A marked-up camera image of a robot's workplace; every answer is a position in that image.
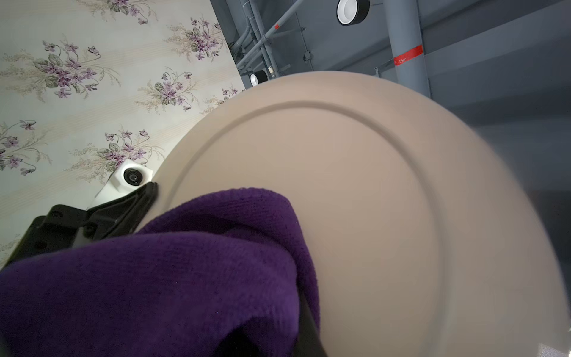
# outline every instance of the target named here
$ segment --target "purple towel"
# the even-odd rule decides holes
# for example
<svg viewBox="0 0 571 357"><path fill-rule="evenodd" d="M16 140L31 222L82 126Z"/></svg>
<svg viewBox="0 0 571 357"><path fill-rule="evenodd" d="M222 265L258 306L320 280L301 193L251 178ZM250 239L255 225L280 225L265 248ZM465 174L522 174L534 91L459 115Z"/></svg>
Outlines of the purple towel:
<svg viewBox="0 0 571 357"><path fill-rule="evenodd" d="M315 270L289 201L255 188L208 194L137 234L11 264L0 332L14 356L209 356L234 330L287 356Z"/></svg>

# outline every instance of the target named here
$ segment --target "round ceiling light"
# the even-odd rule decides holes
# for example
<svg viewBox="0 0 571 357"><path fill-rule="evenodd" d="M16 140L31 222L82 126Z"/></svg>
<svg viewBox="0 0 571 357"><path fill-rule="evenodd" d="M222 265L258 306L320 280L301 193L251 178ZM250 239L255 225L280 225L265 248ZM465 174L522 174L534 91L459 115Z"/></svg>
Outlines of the round ceiling light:
<svg viewBox="0 0 571 357"><path fill-rule="evenodd" d="M268 80L268 75L264 70L254 72L250 74L250 83L252 87L257 86L260 83L263 83Z"/></svg>
<svg viewBox="0 0 571 357"><path fill-rule="evenodd" d="M359 23L367 17L370 6L369 0L339 0L337 21L343 26Z"/></svg>

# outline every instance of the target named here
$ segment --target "metal pipe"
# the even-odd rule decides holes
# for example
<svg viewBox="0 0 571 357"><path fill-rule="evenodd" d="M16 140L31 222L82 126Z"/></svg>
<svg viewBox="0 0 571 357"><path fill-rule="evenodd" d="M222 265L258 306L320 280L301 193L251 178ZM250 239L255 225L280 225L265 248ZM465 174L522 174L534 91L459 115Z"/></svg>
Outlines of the metal pipe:
<svg viewBox="0 0 571 357"><path fill-rule="evenodd" d="M261 55L262 55L262 51L257 50L254 57L252 57L252 59L248 62L248 64L245 65L244 68L242 68L240 71L242 71L242 72L246 71L248 69L248 67L250 67L254 63L254 61L256 61L258 58L260 58Z"/></svg>
<svg viewBox="0 0 571 357"><path fill-rule="evenodd" d="M263 61L260 61L260 63L258 63L258 64L257 64L257 65L255 65L254 67L252 67L252 72L255 72L255 71L257 71L257 70L258 70L258 68L259 68L261 65L263 65L263 64L264 64L264 62L263 62Z"/></svg>
<svg viewBox="0 0 571 357"><path fill-rule="evenodd" d="M291 15L295 14L295 10L297 10L297 8L304 2L304 0L297 0L295 3L293 3L293 5L282 15L282 17L280 17L280 19L272 26L270 27L270 29L268 30L268 32L266 32L262 38L260 40L258 40L258 42L252 47L252 49L250 49L250 51L244 56L244 58L242 58L240 60L240 62L238 62L236 64L236 67L240 68L241 66L243 66L245 63L247 63L247 61L250 60L250 58L252 58L252 56L254 55L254 50L257 49L258 47L260 47L261 45L263 45L264 41L267 41L267 39L274 33L276 32L277 29L280 28L281 25L284 24L285 21L287 21L287 19L289 19L291 17Z"/></svg>
<svg viewBox="0 0 571 357"><path fill-rule="evenodd" d="M303 32L305 31L305 27L300 27L298 29L293 29L293 30L287 30L287 31L281 31L278 32L277 34L273 34L270 36L270 39L274 39L274 38L278 38L278 37L282 37L282 36L286 36L286 35L290 35L296 32Z"/></svg>
<svg viewBox="0 0 571 357"><path fill-rule="evenodd" d="M430 98L416 0L384 0L384 8L399 84Z"/></svg>
<svg viewBox="0 0 571 357"><path fill-rule="evenodd" d="M242 43L244 43L246 37L251 32L251 30L252 30L252 25L250 25L249 21L246 21L246 29L244 30L238 41L234 42L234 44L232 45L231 51L233 53L236 53L237 50L240 50L242 48Z"/></svg>
<svg viewBox="0 0 571 357"><path fill-rule="evenodd" d="M258 24L258 29L260 32L264 31L264 22L262 21L262 16L260 15L260 10L258 10L258 6L255 1L250 0L250 6L252 7L252 12L254 14L254 19ZM273 74L276 78L280 76L278 73L278 65L276 64L276 59L274 58L274 51L272 51L272 47L270 46L269 42L264 42L264 47L266 48L266 52L268 53L268 57L270 58L270 62L272 63L271 69L269 69L270 74Z"/></svg>
<svg viewBox="0 0 571 357"><path fill-rule="evenodd" d="M256 37L256 39L258 41L260 41L260 39L262 38L262 34L260 33L260 29L258 28L258 24L256 23L256 20L254 18L254 13L252 12L252 7L250 6L250 1L249 0L240 0L240 3L242 4L242 10L244 10L244 15L246 15L246 18L248 19L248 21L250 22L250 25L252 26L252 30L254 31L254 35ZM253 47L250 49L250 52L254 49L257 49L258 47ZM262 56L264 57L264 62L266 63L266 67L271 67L271 61L270 58L268 56L268 53L266 52L266 49L263 48L262 49Z"/></svg>

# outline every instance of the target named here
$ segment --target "red marking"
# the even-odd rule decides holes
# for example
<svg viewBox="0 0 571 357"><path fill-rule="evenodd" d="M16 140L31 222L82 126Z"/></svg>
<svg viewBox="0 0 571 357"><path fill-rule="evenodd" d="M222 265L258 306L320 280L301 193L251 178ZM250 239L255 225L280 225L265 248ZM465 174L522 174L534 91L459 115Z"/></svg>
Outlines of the red marking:
<svg viewBox="0 0 571 357"><path fill-rule="evenodd" d="M401 54L400 56L395 57L395 66L400 66L406 61L410 61L414 57L420 56L424 53L423 46L418 45L412 50L406 51L405 53Z"/></svg>

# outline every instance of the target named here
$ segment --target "purple flower pattern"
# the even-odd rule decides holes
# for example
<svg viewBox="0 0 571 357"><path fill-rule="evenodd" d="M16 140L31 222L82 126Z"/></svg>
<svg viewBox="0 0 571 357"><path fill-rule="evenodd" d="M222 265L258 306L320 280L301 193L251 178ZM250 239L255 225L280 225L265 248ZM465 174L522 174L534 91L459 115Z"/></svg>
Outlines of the purple flower pattern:
<svg viewBox="0 0 571 357"><path fill-rule="evenodd" d="M18 146L18 138L17 137L10 136L10 137L6 137L5 140L6 141L4 142L4 146L7 148Z"/></svg>
<svg viewBox="0 0 571 357"><path fill-rule="evenodd" d="M138 135L133 135L122 127L115 133L105 133L105 141L108 142L106 147L89 144L83 150L75 150L72 155L80 159L66 171L81 170L84 172L80 175L81 179L90 182L98 178L104 183L109 173L127 159L146 165L153 155L164 158L163 150L150 145L149 139L150 136L144 129L140 130Z"/></svg>
<svg viewBox="0 0 571 357"><path fill-rule="evenodd" d="M170 26L174 34L165 41L178 45L173 51L185 55L189 62L192 62L192 53L199 61L205 58L213 61L225 43L220 25L216 23L210 26L209 21L204 18L191 18L191 24L192 30L186 29L183 25Z"/></svg>
<svg viewBox="0 0 571 357"><path fill-rule="evenodd" d="M135 17L140 25L145 25L151 16L156 19L156 13L151 9L147 0L77 0L78 3L87 6L92 14L101 13L105 19L109 13L112 18L115 14L123 14Z"/></svg>
<svg viewBox="0 0 571 357"><path fill-rule="evenodd" d="M201 114L208 114L212 110L215 110L219 105L226 103L227 100L236 96L238 94L238 90L234 88L234 86L230 86L229 89L222 88L222 96L223 99L218 99L217 97L212 97L210 99L206 99L204 102L208 104L208 108L200 112Z"/></svg>
<svg viewBox="0 0 571 357"><path fill-rule="evenodd" d="M84 94L87 98L89 92L97 90L100 81L109 78L111 84L116 82L117 73L112 69L97 65L101 58L99 50L95 46L87 47L80 52L79 46L62 41L60 45L42 41L47 53L47 59L34 58L30 55L5 56L9 62L22 63L23 67L11 66L8 70L0 72L2 77L13 77L18 84L10 89L25 95L35 91L38 99L44 101L43 93L47 89L53 91L60 99L68 98L73 94Z"/></svg>
<svg viewBox="0 0 571 357"><path fill-rule="evenodd" d="M139 90L149 95L149 99L145 101L137 101L135 103L143 105L147 110L155 109L158 113L158 107L162 106L166 110L166 106L182 106L184 111L190 109L191 103L196 99L192 93L194 82L192 81L192 73L184 72L177 74L171 68L167 67L167 72L163 73L161 79L163 82L157 82L154 85L151 81L147 87Z"/></svg>
<svg viewBox="0 0 571 357"><path fill-rule="evenodd" d="M95 48L95 46L88 47L87 51L93 53L96 56L99 56L99 51Z"/></svg>
<svg viewBox="0 0 571 357"><path fill-rule="evenodd" d="M35 130L34 124L34 121L20 121L20 128L24 128L24 130Z"/></svg>
<svg viewBox="0 0 571 357"><path fill-rule="evenodd" d="M35 161L39 162L41 159L47 159L50 163L50 158L35 148L36 145L41 144L41 140L45 134L39 137L35 134L35 121L18 121L11 126L0 125L0 145L3 148L0 150L0 171L5 168L16 169L20 168L20 174L26 176L36 170L36 166L29 162L30 155L35 155ZM20 140L9 132L20 128L21 135L24 139Z"/></svg>

